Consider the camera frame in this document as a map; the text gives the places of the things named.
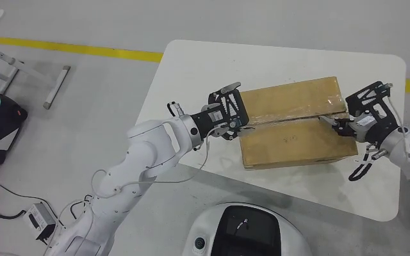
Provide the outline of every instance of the white table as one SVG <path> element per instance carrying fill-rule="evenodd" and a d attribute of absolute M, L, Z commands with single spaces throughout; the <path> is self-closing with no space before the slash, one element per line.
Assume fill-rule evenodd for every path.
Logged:
<path fill-rule="evenodd" d="M 378 80 L 393 83 L 391 98 L 403 113 L 406 64 L 396 56 L 175 40 L 168 44 L 137 123 L 169 118 L 166 103 L 172 100 L 185 113 L 197 113 L 209 93 L 237 81 L 239 90 L 247 91 L 328 76 L 338 78 L 343 98 Z M 246 171 L 239 140 L 210 141 L 207 172 L 377 221 L 397 215 L 400 170 L 388 159 L 378 160 L 358 182 L 347 179 L 363 158 L 364 144 L 358 145 L 358 156 L 333 164 Z M 201 150 L 180 163 L 199 167 L 203 159 Z"/>

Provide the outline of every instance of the black cable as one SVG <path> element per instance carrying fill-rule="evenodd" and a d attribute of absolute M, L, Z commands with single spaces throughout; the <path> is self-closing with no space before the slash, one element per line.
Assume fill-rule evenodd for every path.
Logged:
<path fill-rule="evenodd" d="M 84 201 L 89 202 L 89 200 L 87 200 L 87 197 L 88 197 L 88 196 L 92 197 L 92 195 L 85 195 L 85 196 L 84 196 Z M 82 202 L 78 202 L 78 203 L 72 204 L 72 205 L 70 206 L 71 215 L 74 217 L 75 220 L 77 219 L 77 217 L 76 217 L 76 215 L 74 214 L 74 212 L 72 211 L 72 207 L 75 206 L 75 205 L 77 205 L 77 204 L 81 204 L 81 203 L 82 203 Z"/>
<path fill-rule="evenodd" d="M 18 217 L 22 216 L 25 213 L 26 213 L 25 210 L 21 210 L 21 212 L 19 212 L 18 214 L 14 215 L 14 216 L 5 216 L 5 215 L 0 214 L 0 219 L 14 220 L 14 219 L 17 219 Z"/>
<path fill-rule="evenodd" d="M 25 197 L 25 198 L 33 198 L 33 199 L 37 199 L 37 200 L 40 200 L 40 201 L 45 202 L 45 203 L 49 206 L 50 211 L 53 213 L 54 217 L 56 217 L 56 219 L 58 219 L 57 214 L 53 211 L 53 208 L 51 208 L 50 203 L 49 203 L 46 199 L 43 199 L 43 198 L 40 198 L 40 197 L 35 197 L 35 196 L 19 195 L 19 194 L 17 194 L 17 193 L 14 193 L 13 191 L 9 190 L 8 188 L 4 187 L 4 186 L 1 185 L 1 184 L 0 184 L 0 187 L 2 187 L 3 189 L 7 190 L 8 192 L 10 192 L 10 193 L 13 194 L 13 195 L 16 195 L 16 196 L 19 196 L 19 197 Z"/>

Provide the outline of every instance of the white cable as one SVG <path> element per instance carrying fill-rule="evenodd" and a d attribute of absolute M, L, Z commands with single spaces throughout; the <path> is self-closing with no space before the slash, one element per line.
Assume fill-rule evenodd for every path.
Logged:
<path fill-rule="evenodd" d="M 185 180 L 178 180 L 178 181 L 132 181 L 132 182 L 127 182 L 127 183 L 125 183 L 124 185 L 115 188 L 114 194 L 111 194 L 111 195 L 108 195 L 108 196 L 103 196 L 103 195 L 99 195 L 98 193 L 95 192 L 94 185 L 93 185 L 93 180 L 94 180 L 95 174 L 97 174 L 97 173 L 99 173 L 99 172 L 104 172 L 105 174 L 107 174 L 107 172 L 106 172 L 105 170 L 97 170 L 97 171 L 94 172 L 94 174 L 93 174 L 92 177 L 91 177 L 91 190 L 92 190 L 92 193 L 95 194 L 96 196 L 100 197 L 100 198 L 107 199 L 107 198 L 110 198 L 110 197 L 113 197 L 113 196 L 119 194 L 119 193 L 121 192 L 121 189 L 124 188 L 124 187 L 126 187 L 126 186 L 128 186 L 128 185 L 133 185 L 133 184 L 178 184 L 178 183 L 186 182 L 186 181 L 188 181 L 188 180 L 193 179 L 193 178 L 199 173 L 199 171 L 202 170 L 202 168 L 203 168 L 204 165 L 206 164 L 206 161 L 208 160 L 208 156 L 209 156 L 209 142 L 208 142 L 208 138 L 209 138 L 209 136 L 211 135 L 211 133 L 212 133 L 213 131 L 215 131 L 216 129 L 218 129 L 218 128 L 219 128 L 219 127 L 215 127 L 215 128 L 211 129 L 211 130 L 207 133 L 207 135 L 206 135 L 206 156 L 205 156 L 205 160 L 204 160 L 204 162 L 201 164 L 201 167 L 199 167 L 199 169 L 197 170 L 197 172 L 196 172 L 194 175 L 192 175 L 191 177 L 189 177 L 189 178 L 187 178 L 187 179 L 185 179 Z"/>
<path fill-rule="evenodd" d="M 402 128 L 402 134 L 403 134 L 403 139 L 404 139 L 404 152 L 405 152 L 406 157 L 409 158 L 410 157 L 409 142 L 406 138 L 406 132 L 404 130 L 402 118 L 400 117 L 400 115 L 398 114 L 397 109 L 394 107 L 393 103 L 391 102 L 390 97 L 387 97 L 387 99 L 389 100 L 389 103 L 390 103 L 391 108 L 393 109 L 393 112 L 397 116 L 399 126 Z"/>
<path fill-rule="evenodd" d="M 67 204 L 67 205 L 63 208 L 63 210 L 61 211 L 61 213 L 58 215 L 58 218 L 57 218 L 57 226 L 56 226 L 56 228 L 54 229 L 53 235 L 52 235 L 51 238 L 50 238 L 50 242 L 49 242 L 49 244 L 47 245 L 47 248 L 45 249 L 45 251 L 44 251 L 44 253 L 43 253 L 43 256 L 45 256 L 45 254 L 47 253 L 47 251 L 48 251 L 48 249 L 49 249 L 49 247 L 50 247 L 50 244 L 51 244 L 51 242 L 52 242 L 53 239 L 54 239 L 54 235 L 56 234 L 57 227 L 58 227 L 58 221 L 60 220 L 60 218 L 61 218 L 63 212 L 66 210 L 66 208 L 67 208 L 68 206 L 71 206 L 71 205 L 76 204 L 76 203 L 84 203 L 84 204 L 85 204 L 85 207 L 89 207 L 89 208 L 90 208 L 90 211 L 91 211 L 92 219 L 91 219 L 91 225 L 90 225 L 90 227 L 88 228 L 87 233 L 86 233 L 85 236 L 83 237 L 83 240 L 81 241 L 81 243 L 79 244 L 77 250 L 74 252 L 73 255 L 77 254 L 77 252 L 78 252 L 78 250 L 80 249 L 81 245 L 83 245 L 83 243 L 84 243 L 84 241 L 85 241 L 85 238 L 88 236 L 88 233 L 90 233 L 92 224 L 93 224 L 93 222 L 94 222 L 94 212 L 92 211 L 90 202 L 87 202 L 87 201 L 84 201 L 84 200 L 75 200 L 75 201 L 72 201 L 71 203 Z"/>

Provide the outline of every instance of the electrical box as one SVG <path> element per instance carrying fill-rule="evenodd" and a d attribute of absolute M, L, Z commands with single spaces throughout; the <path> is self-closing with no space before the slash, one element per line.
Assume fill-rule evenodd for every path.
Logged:
<path fill-rule="evenodd" d="M 43 203 L 33 204 L 23 216 L 36 240 L 45 243 L 53 233 L 56 222 Z"/>

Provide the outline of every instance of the black display screen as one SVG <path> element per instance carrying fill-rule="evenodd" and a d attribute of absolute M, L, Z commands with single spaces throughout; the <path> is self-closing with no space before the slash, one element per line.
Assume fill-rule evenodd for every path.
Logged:
<path fill-rule="evenodd" d="M 252 207 L 227 207 L 220 220 L 212 256 L 279 256 L 281 235 L 275 216 Z"/>

